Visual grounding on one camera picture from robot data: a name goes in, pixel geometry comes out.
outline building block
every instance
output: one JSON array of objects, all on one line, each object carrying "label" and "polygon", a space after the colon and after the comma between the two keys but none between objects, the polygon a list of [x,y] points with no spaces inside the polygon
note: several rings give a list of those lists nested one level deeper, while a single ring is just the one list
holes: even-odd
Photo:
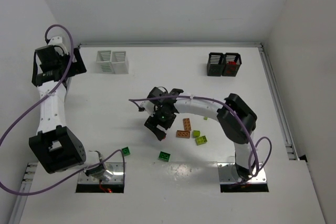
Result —
[{"label": "building block", "polygon": [[123,152],[124,156],[131,155],[130,149],[128,149],[128,147],[121,149],[121,151]]},{"label": "building block", "polygon": [[170,158],[170,154],[166,153],[166,152],[160,152],[159,154],[159,159],[161,159],[162,161],[166,161],[168,162]]},{"label": "building block", "polygon": [[183,126],[185,131],[191,131],[190,119],[185,118],[183,119]]},{"label": "building block", "polygon": [[207,141],[205,136],[200,136],[195,139],[197,145],[205,144]]},{"label": "building block", "polygon": [[201,135],[200,131],[193,131],[193,137],[199,137]]},{"label": "building block", "polygon": [[190,138],[190,131],[176,131],[176,137]]}]

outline small green cube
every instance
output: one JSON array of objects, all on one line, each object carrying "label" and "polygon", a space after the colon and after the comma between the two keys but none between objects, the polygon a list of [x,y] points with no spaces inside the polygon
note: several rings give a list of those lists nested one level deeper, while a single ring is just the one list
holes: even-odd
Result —
[{"label": "small green cube", "polygon": [[130,149],[128,149],[128,147],[125,147],[125,148],[123,148],[123,149],[121,149],[121,150],[122,150],[124,156],[131,155],[131,153],[130,153]]},{"label": "small green cube", "polygon": [[207,141],[205,136],[200,136],[195,139],[197,145],[205,144]]},{"label": "small green cube", "polygon": [[162,161],[166,161],[168,162],[170,158],[170,154],[166,153],[166,152],[160,152],[159,154],[159,159],[161,159]]},{"label": "small green cube", "polygon": [[199,137],[201,135],[200,131],[193,131],[193,137]]}]

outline lime green block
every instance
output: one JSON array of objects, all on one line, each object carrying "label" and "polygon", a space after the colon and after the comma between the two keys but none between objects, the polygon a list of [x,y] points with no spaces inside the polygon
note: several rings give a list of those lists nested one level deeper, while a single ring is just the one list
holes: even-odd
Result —
[{"label": "lime green block", "polygon": [[195,139],[197,145],[205,144],[207,141],[205,136],[200,136]]},{"label": "lime green block", "polygon": [[199,137],[201,135],[200,131],[193,131],[193,137]]}]

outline wall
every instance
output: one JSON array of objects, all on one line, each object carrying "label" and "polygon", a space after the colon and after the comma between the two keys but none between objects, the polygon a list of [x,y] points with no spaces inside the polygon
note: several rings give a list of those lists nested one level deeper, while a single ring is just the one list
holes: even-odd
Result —
[{"label": "wall", "polygon": [[[44,0],[0,0],[0,134],[37,99],[31,84],[34,49],[44,46],[44,31],[55,23]],[[28,138],[35,135],[39,110],[23,119],[0,148],[0,179],[19,189],[27,162],[35,158]],[[0,190],[0,223],[7,223],[15,196]]]},{"label": "wall", "polygon": [[285,0],[46,0],[77,41],[256,41]]},{"label": "wall", "polygon": [[287,0],[266,46],[328,223],[336,223],[335,17],[336,0]]}]

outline white crate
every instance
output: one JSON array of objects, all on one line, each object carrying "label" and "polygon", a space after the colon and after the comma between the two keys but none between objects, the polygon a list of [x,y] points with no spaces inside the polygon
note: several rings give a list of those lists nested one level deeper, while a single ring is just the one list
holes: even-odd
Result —
[{"label": "white crate", "polygon": [[129,63],[125,51],[98,51],[96,63],[100,65],[103,72],[108,73],[128,73],[129,69]]}]

